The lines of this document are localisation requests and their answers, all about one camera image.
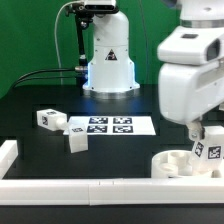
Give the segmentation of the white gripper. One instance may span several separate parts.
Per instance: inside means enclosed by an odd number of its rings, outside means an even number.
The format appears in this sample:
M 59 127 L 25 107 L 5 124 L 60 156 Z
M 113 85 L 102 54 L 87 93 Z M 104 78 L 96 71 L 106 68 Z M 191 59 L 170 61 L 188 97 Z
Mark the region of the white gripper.
M 201 66 L 165 63 L 159 73 L 158 89 L 163 117 L 187 124 L 189 139 L 200 141 L 204 128 L 194 120 L 224 102 L 224 65 L 219 61 Z

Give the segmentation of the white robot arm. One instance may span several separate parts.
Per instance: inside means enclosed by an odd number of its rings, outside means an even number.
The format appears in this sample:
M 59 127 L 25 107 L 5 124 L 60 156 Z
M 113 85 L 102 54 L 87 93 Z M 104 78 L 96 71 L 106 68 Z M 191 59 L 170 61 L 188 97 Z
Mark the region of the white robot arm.
M 163 40 L 158 59 L 162 116 L 188 127 L 193 141 L 204 138 L 202 116 L 224 102 L 224 0 L 161 0 L 180 11 L 180 25 Z M 139 87 L 129 58 L 129 25 L 116 0 L 84 0 L 93 14 L 94 54 L 84 90 L 98 95 Z

